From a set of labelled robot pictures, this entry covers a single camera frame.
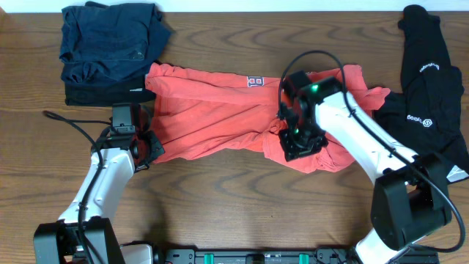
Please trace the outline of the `red graphic t-shirt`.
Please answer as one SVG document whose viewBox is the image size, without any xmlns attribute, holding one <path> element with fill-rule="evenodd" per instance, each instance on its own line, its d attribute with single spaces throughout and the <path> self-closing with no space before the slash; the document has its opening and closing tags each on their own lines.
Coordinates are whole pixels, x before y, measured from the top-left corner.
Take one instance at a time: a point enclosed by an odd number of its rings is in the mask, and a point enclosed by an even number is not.
<svg viewBox="0 0 469 264">
<path fill-rule="evenodd" d="M 338 172 L 354 158 L 331 135 L 319 153 L 287 161 L 278 134 L 279 79 L 153 64 L 145 87 L 156 95 L 151 129 L 165 153 L 159 163 L 218 151 L 250 150 L 303 173 Z"/>
</svg>

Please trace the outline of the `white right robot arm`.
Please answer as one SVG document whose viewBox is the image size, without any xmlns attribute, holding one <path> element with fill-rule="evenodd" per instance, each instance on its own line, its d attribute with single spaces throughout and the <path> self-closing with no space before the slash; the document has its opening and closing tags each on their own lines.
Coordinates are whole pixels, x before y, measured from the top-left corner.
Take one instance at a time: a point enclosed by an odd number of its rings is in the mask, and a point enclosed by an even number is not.
<svg viewBox="0 0 469 264">
<path fill-rule="evenodd" d="M 287 161 L 317 154 L 330 134 L 371 180 L 372 230 L 347 255 L 347 263 L 393 263 L 427 248 L 418 241 L 451 222 L 446 168 L 434 153 L 421 156 L 385 132 L 337 78 L 313 82 L 299 71 L 281 80 L 279 134 Z"/>
</svg>

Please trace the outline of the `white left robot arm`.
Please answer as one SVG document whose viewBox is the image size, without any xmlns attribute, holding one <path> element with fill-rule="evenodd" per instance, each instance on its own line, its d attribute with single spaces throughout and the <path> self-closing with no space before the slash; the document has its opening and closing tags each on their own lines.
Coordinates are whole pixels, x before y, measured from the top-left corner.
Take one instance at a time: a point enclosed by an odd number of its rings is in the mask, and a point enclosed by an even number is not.
<svg viewBox="0 0 469 264">
<path fill-rule="evenodd" d="M 33 237 L 37 263 L 156 263 L 150 242 L 120 244 L 112 227 L 125 186 L 164 153 L 152 131 L 113 125 L 92 144 L 89 171 L 57 221 L 40 224 Z"/>
</svg>

